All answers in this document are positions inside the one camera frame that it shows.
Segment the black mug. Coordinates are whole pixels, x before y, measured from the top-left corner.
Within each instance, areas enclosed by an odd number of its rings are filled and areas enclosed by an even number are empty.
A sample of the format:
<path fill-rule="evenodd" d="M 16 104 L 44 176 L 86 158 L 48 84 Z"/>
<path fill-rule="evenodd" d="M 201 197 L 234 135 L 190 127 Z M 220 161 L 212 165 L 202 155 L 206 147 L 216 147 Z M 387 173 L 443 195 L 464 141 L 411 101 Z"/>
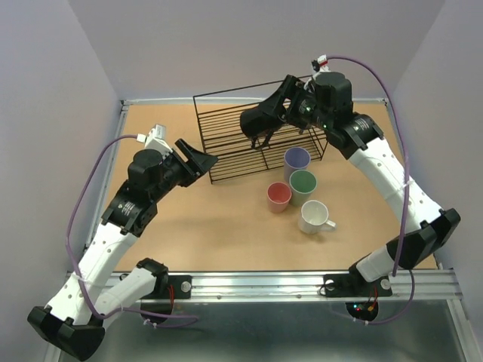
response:
<path fill-rule="evenodd" d="M 257 107 L 246 109 L 240 114 L 240 128 L 250 140 L 252 149 L 263 149 L 269 145 L 273 134 L 278 130 L 274 119 L 264 114 Z"/>

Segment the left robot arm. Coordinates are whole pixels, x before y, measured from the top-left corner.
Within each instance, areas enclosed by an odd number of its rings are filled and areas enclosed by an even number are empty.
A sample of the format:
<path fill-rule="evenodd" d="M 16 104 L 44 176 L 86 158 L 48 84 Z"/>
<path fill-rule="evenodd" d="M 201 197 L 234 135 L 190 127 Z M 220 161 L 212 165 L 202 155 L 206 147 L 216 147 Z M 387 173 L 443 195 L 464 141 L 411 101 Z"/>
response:
<path fill-rule="evenodd" d="M 154 219 L 157 203 L 175 187 L 188 187 L 218 161 L 184 140 L 172 149 L 164 140 L 146 140 L 128 166 L 128 178 L 101 216 L 84 256 L 73 260 L 73 273 L 44 306 L 27 320 L 45 341 L 76 360 L 89 359 L 100 347 L 108 326 L 145 296 L 171 296 L 168 267 L 145 258 L 108 291 L 113 269 Z"/>

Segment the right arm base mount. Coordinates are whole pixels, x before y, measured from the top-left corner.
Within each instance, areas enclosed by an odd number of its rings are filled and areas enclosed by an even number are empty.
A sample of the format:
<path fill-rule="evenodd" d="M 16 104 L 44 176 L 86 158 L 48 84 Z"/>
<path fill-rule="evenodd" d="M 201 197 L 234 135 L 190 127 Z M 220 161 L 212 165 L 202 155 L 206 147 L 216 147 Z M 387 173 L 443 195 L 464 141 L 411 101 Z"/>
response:
<path fill-rule="evenodd" d="M 329 273 L 323 275 L 318 294 L 328 298 L 389 297 L 392 288 L 387 276 L 367 282 L 350 273 Z"/>

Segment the white mug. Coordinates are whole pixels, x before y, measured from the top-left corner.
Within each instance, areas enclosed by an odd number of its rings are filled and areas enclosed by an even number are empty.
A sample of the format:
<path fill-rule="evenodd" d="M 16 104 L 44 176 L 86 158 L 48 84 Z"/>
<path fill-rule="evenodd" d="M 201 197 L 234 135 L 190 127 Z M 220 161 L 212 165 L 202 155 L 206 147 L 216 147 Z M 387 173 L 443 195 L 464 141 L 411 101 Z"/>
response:
<path fill-rule="evenodd" d="M 314 235 L 319 232 L 335 231 L 337 224 L 329 219 L 329 211 L 325 204 L 310 200 L 300 209 L 298 228 L 305 234 Z"/>

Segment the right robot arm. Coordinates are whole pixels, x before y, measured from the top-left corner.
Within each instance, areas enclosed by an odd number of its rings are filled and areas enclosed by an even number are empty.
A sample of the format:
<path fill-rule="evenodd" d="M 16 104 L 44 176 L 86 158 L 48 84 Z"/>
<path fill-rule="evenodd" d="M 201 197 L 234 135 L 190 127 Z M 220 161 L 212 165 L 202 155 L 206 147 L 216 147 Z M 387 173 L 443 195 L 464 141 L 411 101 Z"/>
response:
<path fill-rule="evenodd" d="M 364 294 L 374 281 L 395 271 L 418 265 L 446 244 L 461 217 L 454 208 L 433 201 L 391 150 L 382 129 L 368 115 L 353 109 L 352 84 L 340 72 L 321 72 L 309 81 L 287 75 L 277 90 L 257 106 L 254 125 L 245 135 L 264 137 L 289 124 L 300 130 L 317 127 L 327 141 L 358 168 L 400 219 L 402 236 L 388 241 L 353 264 L 348 288 Z"/>

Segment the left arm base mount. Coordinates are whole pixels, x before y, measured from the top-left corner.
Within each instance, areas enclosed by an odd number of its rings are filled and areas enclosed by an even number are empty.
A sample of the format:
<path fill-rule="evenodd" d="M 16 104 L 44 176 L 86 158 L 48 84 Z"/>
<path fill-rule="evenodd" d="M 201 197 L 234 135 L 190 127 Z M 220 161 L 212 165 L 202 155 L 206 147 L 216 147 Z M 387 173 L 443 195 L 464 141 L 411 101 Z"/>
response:
<path fill-rule="evenodd" d="M 145 295 L 143 299 L 170 299 L 171 292 L 174 299 L 190 299 L 191 290 L 191 275 L 168 275 L 159 278 L 155 282 L 153 291 Z"/>

